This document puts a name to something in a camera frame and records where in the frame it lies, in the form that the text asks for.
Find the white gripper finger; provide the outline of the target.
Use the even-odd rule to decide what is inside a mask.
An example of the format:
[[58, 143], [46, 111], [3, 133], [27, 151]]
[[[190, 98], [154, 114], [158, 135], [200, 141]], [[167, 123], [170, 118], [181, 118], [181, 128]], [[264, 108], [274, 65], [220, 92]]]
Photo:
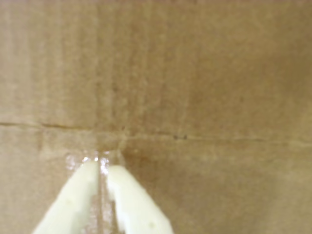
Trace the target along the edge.
[[123, 166], [108, 170], [107, 189], [115, 204], [118, 230], [125, 234], [172, 234], [169, 218]]
[[64, 184], [33, 233], [82, 233], [89, 221], [92, 200], [97, 194], [98, 163], [87, 161]]

